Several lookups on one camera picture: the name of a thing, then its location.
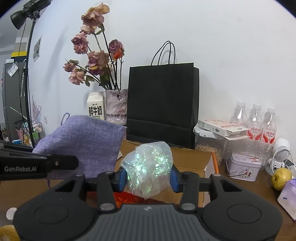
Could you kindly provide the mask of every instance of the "yellow plush toy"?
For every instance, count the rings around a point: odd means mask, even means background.
[[[13,225],[7,225],[0,228],[0,241],[20,241]]]

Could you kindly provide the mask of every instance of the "yellow pear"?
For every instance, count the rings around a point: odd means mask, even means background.
[[[290,181],[291,179],[291,171],[284,167],[277,169],[271,177],[274,189],[277,191],[283,190],[286,182]]]
[[[0,240],[20,241],[20,238],[13,225],[7,225],[0,228]]]

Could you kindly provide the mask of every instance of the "light stand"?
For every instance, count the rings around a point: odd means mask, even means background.
[[[20,30],[23,24],[26,21],[26,18],[30,18],[33,20],[31,32],[28,40],[28,48],[27,48],[27,56],[26,56],[26,64],[24,69],[24,87],[25,87],[25,105],[26,105],[26,115],[28,121],[28,132],[30,134],[30,139],[32,146],[35,147],[34,137],[33,137],[33,128],[31,123],[30,116],[30,106],[29,106],[29,98],[28,98],[28,62],[29,62],[29,53],[30,46],[32,41],[32,35],[34,26],[36,24],[37,18],[40,18],[40,11],[50,5],[50,0],[30,0],[24,5],[23,10],[16,11],[15,13],[10,15],[11,22],[13,25]]]
[[[29,134],[30,134],[30,139],[32,143],[32,147],[35,147],[35,142],[34,142],[34,137],[33,137],[33,132],[32,132],[32,123],[31,123],[31,116],[30,116],[30,106],[29,106],[29,95],[28,95],[28,63],[29,63],[29,53],[30,53],[30,46],[31,46],[31,41],[32,41],[32,35],[33,35],[33,30],[34,26],[36,24],[37,18],[39,18],[39,11],[36,10],[34,11],[34,18],[33,18],[33,23],[31,27],[31,32],[28,40],[28,47],[27,47],[27,56],[26,56],[26,65],[24,69],[24,88],[25,88],[25,105],[26,105],[26,116],[28,120],[28,128],[29,128]]]

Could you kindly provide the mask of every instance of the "plastic water bottle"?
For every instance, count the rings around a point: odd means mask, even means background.
[[[237,106],[234,109],[233,115],[231,116],[230,123],[246,127],[246,121],[248,117],[245,108],[246,103],[238,101]]]
[[[262,135],[262,117],[261,117],[261,105],[253,104],[250,116],[247,120],[247,126],[250,128],[247,134],[250,139],[260,140]]]
[[[267,112],[264,115],[264,120],[263,120],[263,132],[262,132],[262,137],[261,141],[265,143],[273,143],[274,138],[276,137],[276,119],[275,119],[275,109],[268,107]]]

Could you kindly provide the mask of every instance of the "iridescent glitter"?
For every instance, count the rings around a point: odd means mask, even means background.
[[[126,169],[132,194],[150,198],[170,186],[173,158],[165,142],[142,144],[127,154],[121,166]]]

